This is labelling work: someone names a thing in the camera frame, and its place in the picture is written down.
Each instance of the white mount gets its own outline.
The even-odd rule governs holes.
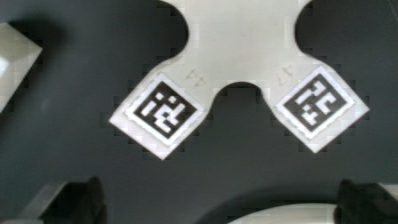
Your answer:
[[[319,152],[368,107],[335,69],[297,46],[296,22],[310,0],[168,2],[189,23],[187,47],[150,72],[113,124],[166,159],[205,120],[219,91],[248,82],[264,91],[281,123]]]

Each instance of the black background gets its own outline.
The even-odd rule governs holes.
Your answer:
[[[256,87],[240,84],[160,161],[107,120],[150,69],[185,46],[180,14],[155,0],[0,0],[0,21],[45,48],[0,116],[0,216],[18,215],[49,181],[93,175],[113,224],[226,223],[276,204],[333,201],[343,178],[398,183],[393,6],[397,0],[315,0],[301,16],[301,48],[372,108],[327,149],[306,149]]]

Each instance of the black object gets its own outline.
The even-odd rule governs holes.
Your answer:
[[[45,224],[105,224],[107,207],[102,182],[70,183],[41,215]]]
[[[107,206],[102,182],[49,184],[17,219],[0,224],[105,224]]]
[[[398,201],[379,184],[342,182],[336,224],[397,224]]]

